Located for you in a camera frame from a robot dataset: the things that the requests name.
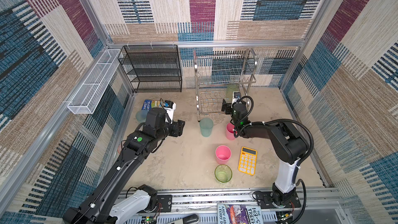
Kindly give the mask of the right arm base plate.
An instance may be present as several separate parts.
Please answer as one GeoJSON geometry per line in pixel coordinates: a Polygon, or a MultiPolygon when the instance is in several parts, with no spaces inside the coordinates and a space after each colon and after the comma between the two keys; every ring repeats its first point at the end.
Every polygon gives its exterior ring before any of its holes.
{"type": "Polygon", "coordinates": [[[279,191],[255,191],[252,197],[262,209],[302,207],[296,190],[286,194],[280,193],[279,191]]]}

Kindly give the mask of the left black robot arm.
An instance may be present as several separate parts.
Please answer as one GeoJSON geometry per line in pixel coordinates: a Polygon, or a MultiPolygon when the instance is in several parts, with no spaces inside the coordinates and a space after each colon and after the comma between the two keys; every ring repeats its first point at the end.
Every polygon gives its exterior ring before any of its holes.
{"type": "Polygon", "coordinates": [[[147,185],[121,202],[117,199],[133,173],[163,141],[182,136],[185,122],[174,121],[167,110],[152,108],[144,123],[140,123],[122,146],[119,157],[97,188],[78,207],[63,215],[66,224],[124,224],[141,211],[152,212],[157,207],[157,191],[147,185]]]}

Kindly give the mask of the silver wire dish rack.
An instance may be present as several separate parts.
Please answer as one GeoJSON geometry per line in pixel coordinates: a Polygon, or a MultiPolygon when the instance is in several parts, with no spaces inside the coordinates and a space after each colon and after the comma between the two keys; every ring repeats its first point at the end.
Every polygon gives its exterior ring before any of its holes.
{"type": "Polygon", "coordinates": [[[193,64],[198,121],[204,116],[222,113],[223,102],[232,102],[229,87],[237,86],[241,95],[247,95],[257,82],[258,57],[252,48],[208,56],[197,56],[194,51],[193,64]]]}

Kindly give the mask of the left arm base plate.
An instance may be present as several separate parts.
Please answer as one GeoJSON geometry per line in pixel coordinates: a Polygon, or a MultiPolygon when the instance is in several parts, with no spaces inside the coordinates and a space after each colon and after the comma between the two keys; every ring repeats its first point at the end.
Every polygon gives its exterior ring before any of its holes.
{"type": "Polygon", "coordinates": [[[172,195],[157,195],[156,197],[150,197],[148,206],[139,211],[138,213],[143,214],[155,214],[158,212],[169,213],[172,208],[172,195]]]}

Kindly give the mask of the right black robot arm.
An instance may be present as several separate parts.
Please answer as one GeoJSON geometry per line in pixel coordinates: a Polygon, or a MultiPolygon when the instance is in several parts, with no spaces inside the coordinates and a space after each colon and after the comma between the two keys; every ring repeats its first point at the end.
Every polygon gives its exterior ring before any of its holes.
{"type": "Polygon", "coordinates": [[[271,121],[250,121],[254,108],[250,96],[229,101],[223,100],[221,111],[231,116],[234,137],[259,138],[271,141],[280,164],[276,181],[273,183],[271,199],[276,207],[290,203],[296,192],[296,177],[303,161],[314,149],[314,139],[309,129],[292,119],[271,121]]]}

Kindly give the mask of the teal translucent cup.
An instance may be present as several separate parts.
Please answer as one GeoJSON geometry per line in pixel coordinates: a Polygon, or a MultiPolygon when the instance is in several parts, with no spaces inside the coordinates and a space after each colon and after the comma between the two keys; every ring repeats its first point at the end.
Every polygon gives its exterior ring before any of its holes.
{"type": "Polygon", "coordinates": [[[203,137],[207,138],[211,135],[214,122],[210,118],[203,118],[200,121],[200,131],[203,137]]]}

